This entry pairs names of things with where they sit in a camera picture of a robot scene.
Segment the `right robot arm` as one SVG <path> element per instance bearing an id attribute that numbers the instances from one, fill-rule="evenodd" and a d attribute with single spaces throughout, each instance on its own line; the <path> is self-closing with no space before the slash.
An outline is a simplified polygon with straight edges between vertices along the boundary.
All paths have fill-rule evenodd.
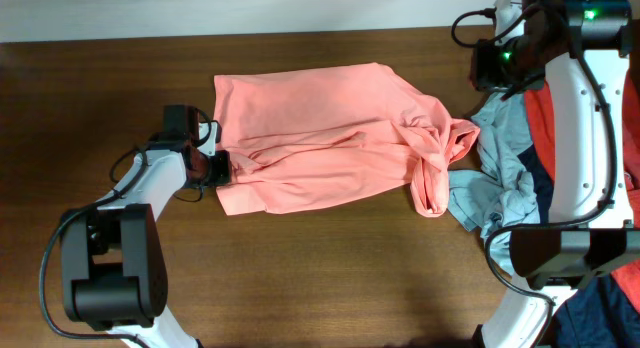
<path id="1" fill-rule="evenodd" d="M 533 347 L 557 308 L 639 256 L 625 187 L 622 103 L 633 44 L 628 0 L 496 0 L 473 45 L 479 91 L 548 88 L 555 178 L 549 219 L 507 227 L 513 275 L 478 347 Z"/>

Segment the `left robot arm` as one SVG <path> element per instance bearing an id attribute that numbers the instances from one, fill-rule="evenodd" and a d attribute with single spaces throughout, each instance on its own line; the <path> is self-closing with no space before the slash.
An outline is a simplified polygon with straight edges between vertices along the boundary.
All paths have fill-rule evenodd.
<path id="1" fill-rule="evenodd" d="M 168 307 L 168 275 L 157 230 L 182 189 L 203 192 L 230 181 L 229 155 L 217 150 L 221 128 L 204 111 L 168 105 L 163 126 L 123 154 L 127 173 L 103 198 L 72 209 L 50 240 L 61 249 L 63 308 L 87 333 L 76 340 L 120 340 L 129 347 L 198 347 Z"/>

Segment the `salmon pink shirt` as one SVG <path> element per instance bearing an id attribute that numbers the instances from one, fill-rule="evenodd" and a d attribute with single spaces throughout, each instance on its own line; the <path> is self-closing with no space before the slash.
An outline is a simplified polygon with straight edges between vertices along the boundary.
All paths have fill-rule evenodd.
<path id="1" fill-rule="evenodd" d="M 480 132 L 378 63 L 218 75 L 214 87 L 231 160 L 217 195 L 229 215 L 324 209 L 407 186 L 416 212 L 438 217 L 449 167 Z"/>

